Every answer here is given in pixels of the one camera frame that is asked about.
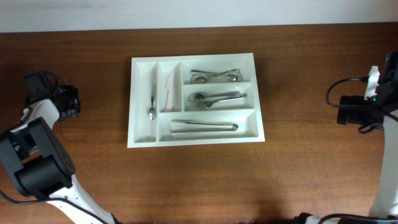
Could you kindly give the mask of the white plastic knife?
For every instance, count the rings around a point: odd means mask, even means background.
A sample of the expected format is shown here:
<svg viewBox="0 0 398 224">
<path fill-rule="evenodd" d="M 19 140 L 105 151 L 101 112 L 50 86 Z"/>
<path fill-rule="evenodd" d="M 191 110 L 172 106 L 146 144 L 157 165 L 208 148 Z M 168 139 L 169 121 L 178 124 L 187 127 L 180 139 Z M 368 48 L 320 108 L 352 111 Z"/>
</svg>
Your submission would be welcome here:
<svg viewBox="0 0 398 224">
<path fill-rule="evenodd" d="M 173 97 L 174 97 L 174 78 L 175 78 L 175 71 L 172 70 L 166 83 L 167 98 L 165 103 L 165 112 L 172 111 Z"/>
</svg>

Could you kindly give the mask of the metal tweezers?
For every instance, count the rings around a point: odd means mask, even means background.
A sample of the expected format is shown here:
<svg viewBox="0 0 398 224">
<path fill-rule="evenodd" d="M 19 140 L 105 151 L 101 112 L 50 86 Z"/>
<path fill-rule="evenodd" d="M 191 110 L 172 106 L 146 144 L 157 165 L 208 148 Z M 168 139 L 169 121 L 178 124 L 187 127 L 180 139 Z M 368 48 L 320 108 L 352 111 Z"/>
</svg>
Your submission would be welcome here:
<svg viewBox="0 0 398 224">
<path fill-rule="evenodd" d="M 186 124 L 184 128 L 171 128 L 171 133 L 199 133 L 199 132 L 222 132 L 237 131 L 239 126 L 235 123 L 199 121 L 187 119 L 173 119 L 173 123 Z"/>
</svg>

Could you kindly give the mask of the metal fork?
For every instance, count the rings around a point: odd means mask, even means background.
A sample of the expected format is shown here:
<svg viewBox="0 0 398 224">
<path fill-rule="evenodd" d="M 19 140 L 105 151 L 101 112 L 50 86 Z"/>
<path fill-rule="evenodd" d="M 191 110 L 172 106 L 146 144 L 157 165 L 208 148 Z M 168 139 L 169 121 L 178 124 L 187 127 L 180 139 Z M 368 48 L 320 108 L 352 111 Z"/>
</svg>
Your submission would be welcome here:
<svg viewBox="0 0 398 224">
<path fill-rule="evenodd" d="M 212 107 L 215 103 L 232 101 L 232 100 L 240 100 L 240 99 L 247 97 L 247 95 L 248 95 L 247 93 L 242 93 L 240 95 L 228 96 L 228 97 L 220 98 L 217 100 L 199 101 L 194 104 L 194 107 L 198 108 L 198 109 L 208 109 L 208 108 Z"/>
<path fill-rule="evenodd" d="M 188 101 L 200 101 L 206 98 L 219 97 L 219 96 L 234 96 L 240 95 L 239 91 L 229 91 L 224 93 L 207 94 L 205 92 L 195 92 L 187 96 Z"/>
</svg>

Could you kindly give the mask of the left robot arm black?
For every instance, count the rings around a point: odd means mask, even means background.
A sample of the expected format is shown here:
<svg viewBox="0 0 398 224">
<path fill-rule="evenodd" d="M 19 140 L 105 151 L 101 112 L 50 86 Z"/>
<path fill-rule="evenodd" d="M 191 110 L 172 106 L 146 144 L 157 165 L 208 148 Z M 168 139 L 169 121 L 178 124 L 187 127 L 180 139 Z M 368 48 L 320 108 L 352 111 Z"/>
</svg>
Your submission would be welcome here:
<svg viewBox="0 0 398 224">
<path fill-rule="evenodd" d="M 75 165 L 53 131 L 57 122 L 80 113 L 78 89 L 60 85 L 48 71 L 24 77 L 29 90 L 22 118 L 1 133 L 1 164 L 24 204 L 48 203 L 74 223 L 117 223 L 81 186 Z"/>
</svg>

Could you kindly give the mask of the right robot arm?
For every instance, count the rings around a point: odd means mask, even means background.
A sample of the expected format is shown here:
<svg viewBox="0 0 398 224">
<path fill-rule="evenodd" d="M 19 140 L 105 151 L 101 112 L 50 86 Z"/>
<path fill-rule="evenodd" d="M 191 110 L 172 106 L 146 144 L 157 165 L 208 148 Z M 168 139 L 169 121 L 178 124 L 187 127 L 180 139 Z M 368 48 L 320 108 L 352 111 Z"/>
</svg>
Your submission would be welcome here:
<svg viewBox="0 0 398 224">
<path fill-rule="evenodd" d="M 328 105 L 338 108 L 337 123 L 358 124 L 358 133 L 384 131 L 384 155 L 376 198 L 366 216 L 334 213 L 317 217 L 301 213 L 293 223 L 397 223 L 397 52 L 386 55 L 382 72 L 377 67 L 366 77 L 346 78 L 332 84 L 325 94 Z M 367 83 L 365 95 L 330 101 L 332 89 L 343 82 Z"/>
</svg>

